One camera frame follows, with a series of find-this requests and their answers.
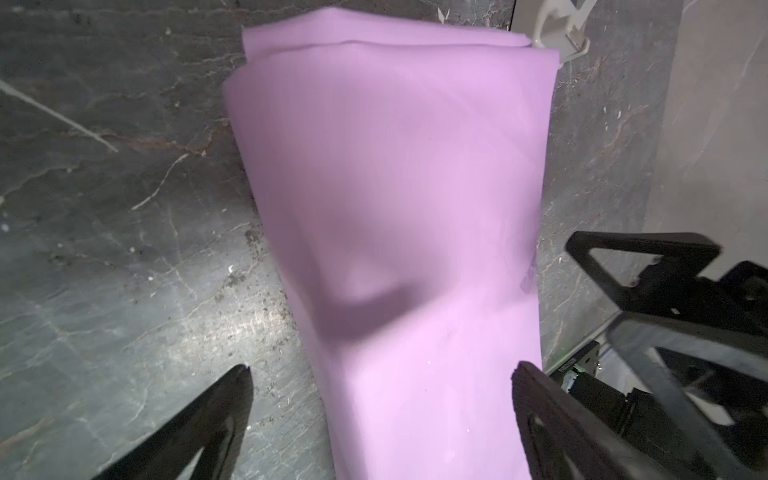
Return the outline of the pink wrapping paper sheet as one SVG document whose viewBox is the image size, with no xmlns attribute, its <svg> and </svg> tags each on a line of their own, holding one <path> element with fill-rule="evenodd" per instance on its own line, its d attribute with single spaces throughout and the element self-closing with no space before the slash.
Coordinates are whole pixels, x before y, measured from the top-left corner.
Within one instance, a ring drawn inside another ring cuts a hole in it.
<svg viewBox="0 0 768 480">
<path fill-rule="evenodd" d="M 341 479 L 526 479 L 554 50 L 323 8 L 251 27 L 230 124 Z"/>
</svg>

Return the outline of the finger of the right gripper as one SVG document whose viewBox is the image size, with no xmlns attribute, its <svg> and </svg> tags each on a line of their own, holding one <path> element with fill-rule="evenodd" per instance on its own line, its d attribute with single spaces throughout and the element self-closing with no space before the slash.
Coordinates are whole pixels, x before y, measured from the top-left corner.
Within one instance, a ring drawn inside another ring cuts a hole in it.
<svg viewBox="0 0 768 480">
<path fill-rule="evenodd" d="M 692 232 L 574 232 L 566 252 L 622 311 L 667 312 L 722 247 Z"/>
<path fill-rule="evenodd" d="M 656 348 L 675 351 L 765 382 L 765 338 L 635 312 L 621 313 L 608 327 L 607 338 L 637 377 L 651 389 L 676 426 L 693 435 L 691 442 L 722 479 L 767 477 L 741 462 L 673 376 L 650 355 Z"/>
</svg>

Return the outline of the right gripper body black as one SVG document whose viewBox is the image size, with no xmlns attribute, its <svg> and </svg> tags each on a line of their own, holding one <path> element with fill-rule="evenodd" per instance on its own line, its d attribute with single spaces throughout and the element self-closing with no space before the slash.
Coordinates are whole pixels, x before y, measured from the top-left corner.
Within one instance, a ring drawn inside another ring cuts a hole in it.
<svg viewBox="0 0 768 480">
<path fill-rule="evenodd" d="M 587 479 L 763 479 L 767 475 L 767 271 L 737 264 L 718 281 L 662 260 L 625 287 L 581 264 L 621 308 L 609 344 L 647 387 L 548 389 L 548 432 Z"/>
</svg>

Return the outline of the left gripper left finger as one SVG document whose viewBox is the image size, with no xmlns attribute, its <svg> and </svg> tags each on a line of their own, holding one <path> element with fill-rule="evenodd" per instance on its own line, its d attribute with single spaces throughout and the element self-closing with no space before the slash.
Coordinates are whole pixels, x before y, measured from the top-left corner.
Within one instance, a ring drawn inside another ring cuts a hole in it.
<svg viewBox="0 0 768 480">
<path fill-rule="evenodd" d="M 96 477 L 177 479 L 194 463 L 193 479 L 229 479 L 248 426 L 253 393 L 250 368 L 234 366 Z"/>
</svg>

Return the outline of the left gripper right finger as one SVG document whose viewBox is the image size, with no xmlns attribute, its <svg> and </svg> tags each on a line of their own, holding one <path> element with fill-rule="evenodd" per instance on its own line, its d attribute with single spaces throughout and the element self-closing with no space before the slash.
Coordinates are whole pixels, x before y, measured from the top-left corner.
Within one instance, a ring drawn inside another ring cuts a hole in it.
<svg viewBox="0 0 768 480">
<path fill-rule="evenodd" d="M 626 443 L 534 364 L 511 377 L 533 479 L 658 479 L 660 466 Z"/>
</svg>

